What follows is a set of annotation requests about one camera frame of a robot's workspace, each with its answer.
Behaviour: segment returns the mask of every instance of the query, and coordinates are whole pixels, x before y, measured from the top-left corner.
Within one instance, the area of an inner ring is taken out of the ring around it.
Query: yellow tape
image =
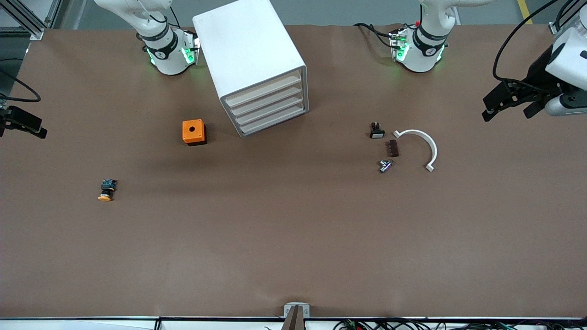
[[[528,10],[528,5],[526,4],[526,0],[518,0],[519,11],[522,12],[522,16],[524,19],[530,16],[530,11]],[[529,19],[526,24],[532,24],[532,19]]]

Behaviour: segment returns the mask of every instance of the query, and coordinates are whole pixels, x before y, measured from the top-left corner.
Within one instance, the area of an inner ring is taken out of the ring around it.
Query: brown table
[[[416,74],[364,30],[290,26],[311,112],[246,139],[205,67],[161,75],[131,30],[47,31],[19,74],[47,139],[0,139],[0,315],[584,316],[587,116],[483,122],[511,29],[458,26]],[[526,26],[500,72],[551,38]],[[194,118],[206,146],[181,141]],[[380,174],[374,120],[429,133],[435,171],[410,136]]]

